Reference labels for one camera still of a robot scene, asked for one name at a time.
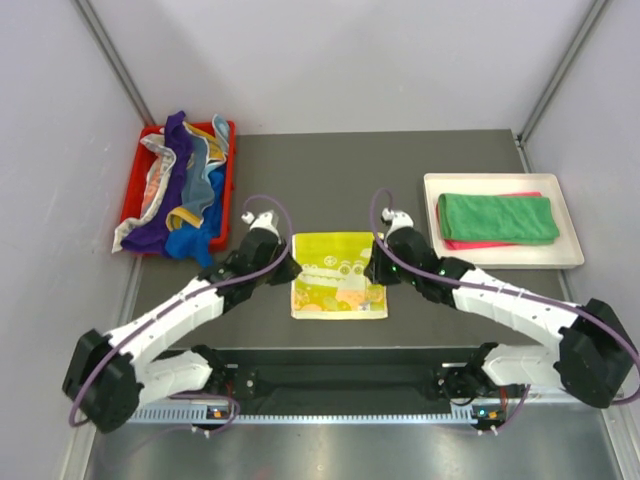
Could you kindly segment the pink towel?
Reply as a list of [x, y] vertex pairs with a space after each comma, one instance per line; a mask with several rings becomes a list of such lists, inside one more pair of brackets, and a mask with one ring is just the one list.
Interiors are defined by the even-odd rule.
[[[541, 197], [542, 194], [540, 192], [518, 192], [518, 193], [510, 193], [510, 196], [515, 196], [515, 197]], [[488, 248], [496, 248], [496, 247], [514, 246], [514, 243], [469, 242], [469, 241], [458, 241], [458, 240], [450, 240], [450, 239], [443, 239], [443, 244], [448, 250], [454, 250], [454, 251], [474, 250], [474, 249], [488, 249]]]

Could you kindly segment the yellow patterned towel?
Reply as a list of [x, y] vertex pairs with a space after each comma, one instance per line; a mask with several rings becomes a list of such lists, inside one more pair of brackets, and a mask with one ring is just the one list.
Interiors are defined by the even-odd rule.
[[292, 254], [302, 271], [291, 285], [291, 316], [321, 321], [387, 318], [386, 289], [364, 276], [373, 244], [370, 232], [294, 235]]

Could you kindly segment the green towel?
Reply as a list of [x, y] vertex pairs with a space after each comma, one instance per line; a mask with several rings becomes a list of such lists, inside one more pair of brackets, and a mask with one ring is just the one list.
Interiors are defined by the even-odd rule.
[[560, 236], [549, 198], [444, 193], [438, 197], [443, 239], [548, 245]]

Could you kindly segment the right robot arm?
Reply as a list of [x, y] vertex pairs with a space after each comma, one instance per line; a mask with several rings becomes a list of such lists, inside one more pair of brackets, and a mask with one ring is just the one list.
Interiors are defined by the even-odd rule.
[[438, 376], [445, 394], [481, 397], [511, 385], [560, 389], [606, 409], [639, 359], [611, 307], [538, 296], [454, 257], [438, 257], [409, 226], [376, 237], [366, 277], [383, 286], [407, 283], [424, 299], [488, 318], [532, 339], [527, 346], [488, 342], [465, 366]]

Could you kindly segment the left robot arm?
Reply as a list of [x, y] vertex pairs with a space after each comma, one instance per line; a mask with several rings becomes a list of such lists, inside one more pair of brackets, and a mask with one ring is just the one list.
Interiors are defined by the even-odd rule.
[[291, 282], [300, 271], [287, 240], [271, 227], [254, 227], [221, 263], [159, 306], [107, 333], [83, 334], [62, 385], [72, 402], [70, 426], [90, 423], [110, 433], [156, 401], [229, 394], [230, 375], [214, 349], [174, 352], [172, 346], [248, 300], [257, 287]]

